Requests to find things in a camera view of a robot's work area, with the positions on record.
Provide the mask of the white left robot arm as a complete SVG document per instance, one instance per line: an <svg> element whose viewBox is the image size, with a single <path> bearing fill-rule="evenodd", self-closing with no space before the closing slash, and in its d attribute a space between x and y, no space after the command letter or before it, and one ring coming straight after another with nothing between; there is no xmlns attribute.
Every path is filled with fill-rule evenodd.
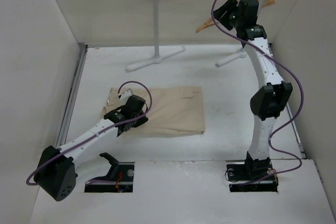
<svg viewBox="0 0 336 224"><path fill-rule="evenodd" d="M105 158L100 175L88 181L91 191L101 191L114 184L115 192L123 190L120 185L126 170L106 149L121 134L137 128L148 121L146 101L130 89L119 95L122 105L111 110L89 131L59 148L49 146L41 154L34 182L55 201L62 201L74 190L79 167L97 157Z"/></svg>

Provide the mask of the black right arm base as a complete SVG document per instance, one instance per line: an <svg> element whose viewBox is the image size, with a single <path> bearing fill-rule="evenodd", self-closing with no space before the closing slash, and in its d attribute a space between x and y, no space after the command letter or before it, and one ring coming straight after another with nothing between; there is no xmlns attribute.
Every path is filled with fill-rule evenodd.
<svg viewBox="0 0 336 224"><path fill-rule="evenodd" d="M276 170L272 164L267 168L249 174L243 163L226 165L225 178L229 183L231 193L278 192L278 177L273 175Z"/></svg>

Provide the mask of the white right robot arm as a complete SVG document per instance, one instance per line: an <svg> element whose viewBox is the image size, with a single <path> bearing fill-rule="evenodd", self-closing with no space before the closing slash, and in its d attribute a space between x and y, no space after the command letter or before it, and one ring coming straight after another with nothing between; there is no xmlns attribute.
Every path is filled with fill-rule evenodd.
<svg viewBox="0 0 336 224"><path fill-rule="evenodd" d="M228 0L213 11L213 17L236 36L250 58L258 80L258 91L250 100L254 115L253 138L243 164L229 164L231 181L257 180L271 167L269 136L284 110L293 87L285 82L270 60L268 40L263 26L257 24L258 0Z"/></svg>

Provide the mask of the wooden clothes hanger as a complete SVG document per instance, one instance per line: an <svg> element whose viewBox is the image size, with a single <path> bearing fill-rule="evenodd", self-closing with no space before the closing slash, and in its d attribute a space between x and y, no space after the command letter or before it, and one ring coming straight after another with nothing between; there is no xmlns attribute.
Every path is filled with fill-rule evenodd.
<svg viewBox="0 0 336 224"><path fill-rule="evenodd" d="M264 0L262 4L262 8L269 6L269 5L273 5L273 4L275 4L275 0ZM212 19L209 18L197 28L196 33L199 33L201 30L206 29L208 27L214 26L215 24L218 24L218 22L214 23Z"/></svg>

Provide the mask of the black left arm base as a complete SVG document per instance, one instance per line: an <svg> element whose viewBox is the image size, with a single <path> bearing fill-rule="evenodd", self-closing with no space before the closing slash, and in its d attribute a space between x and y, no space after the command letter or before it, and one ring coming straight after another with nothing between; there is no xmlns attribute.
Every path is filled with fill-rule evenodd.
<svg viewBox="0 0 336 224"><path fill-rule="evenodd" d="M85 193L132 193L135 163L111 165L106 175L90 179Z"/></svg>

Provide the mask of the beige cargo trousers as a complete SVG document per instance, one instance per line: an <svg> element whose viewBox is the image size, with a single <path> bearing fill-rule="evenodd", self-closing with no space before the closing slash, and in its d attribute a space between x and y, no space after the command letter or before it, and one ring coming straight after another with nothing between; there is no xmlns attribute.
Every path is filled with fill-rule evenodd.
<svg viewBox="0 0 336 224"><path fill-rule="evenodd" d="M151 88L153 104L148 122L124 135L138 137L179 137L205 132L203 91L201 87Z"/></svg>

